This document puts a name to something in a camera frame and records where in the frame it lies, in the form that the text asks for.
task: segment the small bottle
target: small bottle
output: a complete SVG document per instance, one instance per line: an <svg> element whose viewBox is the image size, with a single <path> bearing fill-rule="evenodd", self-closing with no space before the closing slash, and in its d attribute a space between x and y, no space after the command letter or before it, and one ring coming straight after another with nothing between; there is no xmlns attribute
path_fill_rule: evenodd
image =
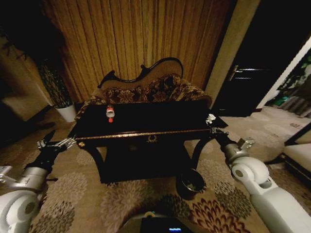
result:
<svg viewBox="0 0 311 233"><path fill-rule="evenodd" d="M109 123L113 122L113 118L115 117L115 111L111 104L107 105L106 116L108 117Z"/></svg>

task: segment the brown curtain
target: brown curtain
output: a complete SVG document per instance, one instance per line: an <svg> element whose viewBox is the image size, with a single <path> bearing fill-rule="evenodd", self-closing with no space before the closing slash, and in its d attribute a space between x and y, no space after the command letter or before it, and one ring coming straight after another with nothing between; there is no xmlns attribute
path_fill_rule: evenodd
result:
<svg viewBox="0 0 311 233"><path fill-rule="evenodd" d="M65 83L87 100L111 70L125 80L164 57L177 57L184 78L203 88L233 0L44 0L44 13L66 40Z"/></svg>

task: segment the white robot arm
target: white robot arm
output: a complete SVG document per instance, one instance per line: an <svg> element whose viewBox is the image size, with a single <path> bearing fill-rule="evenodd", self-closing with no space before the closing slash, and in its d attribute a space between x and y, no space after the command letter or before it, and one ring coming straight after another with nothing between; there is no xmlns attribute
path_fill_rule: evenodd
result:
<svg viewBox="0 0 311 233"><path fill-rule="evenodd" d="M311 233L311 217L296 199L269 176L266 165L248 157L253 140L231 141L227 133L212 128L212 133L221 145L233 176L241 181L251 195L256 211L273 233ZM71 147L75 140L48 143L52 135L39 142L42 153L28 164L18 180L6 176L11 167L0 167L0 182L19 189L0 196L0 233L26 233L31 220L39 210L39 200L46 188L46 177L59 152Z"/></svg>
<svg viewBox="0 0 311 233"><path fill-rule="evenodd" d="M243 183L254 208L271 232L311 233L308 213L289 192L278 187L262 161L248 157L247 150L254 140L241 139L235 143L224 134L216 140L225 153L233 176Z"/></svg>
<svg viewBox="0 0 311 233"><path fill-rule="evenodd" d="M0 166L0 183L17 190L0 196L0 233L27 233L39 212L39 202L47 190L46 178L57 155L75 143L73 138L49 143L53 134L54 131L38 142L41 153L25 167L19 179L7 176L11 166Z"/></svg>

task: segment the black door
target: black door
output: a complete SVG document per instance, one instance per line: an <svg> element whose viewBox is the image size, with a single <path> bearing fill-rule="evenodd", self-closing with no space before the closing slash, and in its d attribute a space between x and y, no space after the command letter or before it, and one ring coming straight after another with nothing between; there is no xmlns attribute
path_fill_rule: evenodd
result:
<svg viewBox="0 0 311 233"><path fill-rule="evenodd" d="M213 106L246 117L310 35L310 0L262 0Z"/></svg>

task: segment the table leg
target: table leg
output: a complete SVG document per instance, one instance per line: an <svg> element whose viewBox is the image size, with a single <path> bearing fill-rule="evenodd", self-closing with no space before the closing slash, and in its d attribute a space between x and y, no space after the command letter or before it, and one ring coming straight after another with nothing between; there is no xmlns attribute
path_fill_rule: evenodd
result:
<svg viewBox="0 0 311 233"><path fill-rule="evenodd" d="M213 138L211 137L207 137L207 138L203 138L201 139L198 144L196 144L193 154L192 154L192 159L191 159L191 167L196 169L198 167L198 162L199 162L199 158L200 158L200 154L202 152L203 147Z"/></svg>
<svg viewBox="0 0 311 233"><path fill-rule="evenodd" d="M100 180L101 183L104 183L104 161L102 158L102 155L99 153L99 151L97 150L96 147L88 147L87 145L85 145L84 147L81 147L81 149L86 150L94 159L97 169L98 169L98 173L100 176Z"/></svg>

